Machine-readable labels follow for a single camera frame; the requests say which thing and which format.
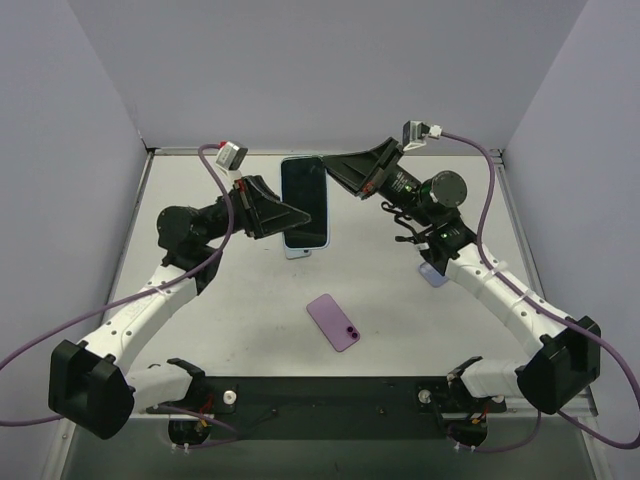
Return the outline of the phone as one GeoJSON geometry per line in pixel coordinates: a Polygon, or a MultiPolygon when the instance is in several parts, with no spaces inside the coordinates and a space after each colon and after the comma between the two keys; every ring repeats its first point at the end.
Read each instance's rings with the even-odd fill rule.
{"type": "Polygon", "coordinates": [[[287,260],[297,260],[302,258],[310,257],[312,254],[311,249],[302,249],[302,248],[290,248],[287,245],[284,245],[284,255],[287,260]]]}
{"type": "Polygon", "coordinates": [[[344,352],[360,340],[359,330],[331,295],[312,300],[306,311],[336,352],[344,352]]]}
{"type": "Polygon", "coordinates": [[[280,166],[282,200],[311,217],[309,223],[284,232],[289,251],[324,249],[330,242],[328,181],[317,156],[288,157],[280,166]]]}

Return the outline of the lilac phone case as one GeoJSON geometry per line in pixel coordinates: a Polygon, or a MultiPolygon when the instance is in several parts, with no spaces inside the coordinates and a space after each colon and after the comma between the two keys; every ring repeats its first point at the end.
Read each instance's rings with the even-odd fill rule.
{"type": "Polygon", "coordinates": [[[448,278],[445,275],[439,273],[427,262],[423,262],[419,265],[418,272],[433,288],[440,288],[448,282],[448,278]]]}

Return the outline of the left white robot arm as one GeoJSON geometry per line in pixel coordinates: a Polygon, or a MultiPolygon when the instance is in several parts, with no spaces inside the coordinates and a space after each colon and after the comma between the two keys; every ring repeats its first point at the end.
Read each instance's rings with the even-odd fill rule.
{"type": "Polygon", "coordinates": [[[173,402],[193,411],[204,402],[205,373],[172,358],[146,370],[131,366],[145,345],[215,278],[222,251],[210,241],[234,233],[261,239],[304,225],[308,213],[282,202],[261,176],[234,182],[231,191],[200,209],[170,206],[158,216],[158,244],[166,255],[147,284],[109,321],[77,343],[52,352],[51,410],[100,439],[119,432],[129,417],[173,402]]]}

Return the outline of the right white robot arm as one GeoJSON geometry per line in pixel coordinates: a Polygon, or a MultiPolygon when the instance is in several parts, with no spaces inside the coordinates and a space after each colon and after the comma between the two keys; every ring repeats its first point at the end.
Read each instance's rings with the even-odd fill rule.
{"type": "Polygon", "coordinates": [[[407,228],[428,265],[457,283],[514,336],[526,364],[473,357],[447,376],[459,404],[491,397],[519,397],[546,414],[559,412],[600,374],[601,333],[590,318],[575,321],[553,309],[499,261],[478,247],[478,236],[463,221],[460,205],[467,185],[444,170],[421,181],[402,168],[403,149],[387,139],[378,147],[322,159],[327,173],[353,196],[375,194],[397,224],[407,228]]]}

